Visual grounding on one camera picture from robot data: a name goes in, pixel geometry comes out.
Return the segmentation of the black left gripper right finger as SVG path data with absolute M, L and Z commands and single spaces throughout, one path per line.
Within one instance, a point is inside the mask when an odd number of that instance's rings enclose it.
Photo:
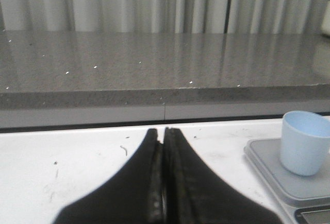
M 180 129 L 165 129 L 163 176 L 167 223 L 282 223 L 218 177 Z

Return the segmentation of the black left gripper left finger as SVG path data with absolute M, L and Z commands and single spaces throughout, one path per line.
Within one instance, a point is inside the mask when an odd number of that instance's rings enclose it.
M 162 145 L 149 129 L 131 158 L 102 186 L 63 208 L 55 223 L 163 223 Z

